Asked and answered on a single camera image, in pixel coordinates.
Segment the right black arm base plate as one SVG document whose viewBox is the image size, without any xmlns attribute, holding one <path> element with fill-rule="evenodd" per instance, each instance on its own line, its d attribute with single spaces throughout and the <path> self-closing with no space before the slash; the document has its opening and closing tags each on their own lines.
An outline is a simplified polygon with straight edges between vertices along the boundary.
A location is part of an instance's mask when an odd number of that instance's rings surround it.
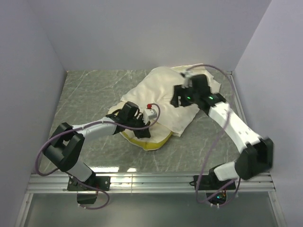
<svg viewBox="0 0 303 227">
<path fill-rule="evenodd" d="M 190 184 L 196 187 L 196 183 L 198 181 L 199 175 L 193 176 L 193 181 Z M 227 184 L 230 180 L 219 181 L 215 175 L 203 175 L 202 179 L 200 180 L 199 191 L 214 191 L 219 190 L 225 184 Z M 235 182 L 228 185 L 225 189 L 227 190 L 235 190 L 236 184 Z"/>
</svg>

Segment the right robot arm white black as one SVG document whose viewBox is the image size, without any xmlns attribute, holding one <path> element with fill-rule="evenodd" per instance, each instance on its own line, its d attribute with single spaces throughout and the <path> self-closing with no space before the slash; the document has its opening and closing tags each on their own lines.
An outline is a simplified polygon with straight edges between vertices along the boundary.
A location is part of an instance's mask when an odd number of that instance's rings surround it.
<svg viewBox="0 0 303 227">
<path fill-rule="evenodd" d="M 212 188 L 221 188 L 226 180 L 249 180 L 273 167 L 273 141 L 255 133 L 230 108 L 221 94 L 212 93 L 206 75 L 194 75 L 190 78 L 188 87 L 175 85 L 170 103 L 174 107 L 197 105 L 222 127 L 240 153 L 235 161 L 221 164 L 209 171 L 208 182 Z"/>
</svg>

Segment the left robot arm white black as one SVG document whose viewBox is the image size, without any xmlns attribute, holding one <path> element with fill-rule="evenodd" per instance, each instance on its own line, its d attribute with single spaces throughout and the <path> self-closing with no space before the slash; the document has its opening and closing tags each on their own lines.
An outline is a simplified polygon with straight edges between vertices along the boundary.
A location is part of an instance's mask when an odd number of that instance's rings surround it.
<svg viewBox="0 0 303 227">
<path fill-rule="evenodd" d="M 140 110 L 136 104 L 127 102 L 121 109 L 94 122 L 74 126 L 66 122 L 61 123 L 42 149 L 42 153 L 57 169 L 77 178 L 80 187 L 91 190 L 97 184 L 96 174 L 79 160 L 84 143 L 115 135 L 126 129 L 133 131 L 139 139 L 150 138 L 149 127 L 151 120 L 155 118 L 157 112 L 151 104 Z"/>
</svg>

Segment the cream quilted pillow yellow edge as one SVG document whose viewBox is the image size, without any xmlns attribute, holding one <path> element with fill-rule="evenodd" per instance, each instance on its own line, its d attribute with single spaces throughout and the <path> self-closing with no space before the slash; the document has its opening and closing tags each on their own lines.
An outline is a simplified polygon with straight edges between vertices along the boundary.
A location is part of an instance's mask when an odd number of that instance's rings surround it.
<svg viewBox="0 0 303 227">
<path fill-rule="evenodd" d="M 155 123 L 151 128 L 149 128 L 150 138 L 137 138 L 134 132 L 125 129 L 120 135 L 126 139 L 131 144 L 141 147 L 143 150 L 151 151 L 160 149 L 173 135 L 173 132 L 166 128 L 165 126 Z"/>
</svg>

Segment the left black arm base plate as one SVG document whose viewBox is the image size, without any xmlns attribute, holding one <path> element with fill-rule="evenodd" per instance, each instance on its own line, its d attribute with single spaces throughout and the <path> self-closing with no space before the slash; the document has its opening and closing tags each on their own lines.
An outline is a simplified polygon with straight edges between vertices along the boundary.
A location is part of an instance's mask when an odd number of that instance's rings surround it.
<svg viewBox="0 0 303 227">
<path fill-rule="evenodd" d="M 81 191 L 94 191 L 94 188 L 101 189 L 103 191 L 109 191 L 110 176 L 90 176 L 86 181 L 78 181 L 74 176 L 69 177 L 67 184 L 67 191 L 81 192 Z"/>
</svg>

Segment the cream satin pillowcase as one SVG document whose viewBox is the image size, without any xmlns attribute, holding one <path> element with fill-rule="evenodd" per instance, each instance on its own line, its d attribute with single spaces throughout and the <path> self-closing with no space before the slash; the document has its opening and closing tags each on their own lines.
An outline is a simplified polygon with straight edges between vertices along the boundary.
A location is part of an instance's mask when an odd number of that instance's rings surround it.
<svg viewBox="0 0 303 227">
<path fill-rule="evenodd" d="M 140 108 L 156 103 L 160 107 L 160 117 L 157 123 L 163 125 L 180 137 L 186 127 L 199 112 L 197 105 L 175 108 L 170 104 L 173 97 L 173 86 L 182 85 L 184 73 L 189 66 L 157 67 L 133 89 L 121 97 L 122 102 L 130 101 Z"/>
</svg>

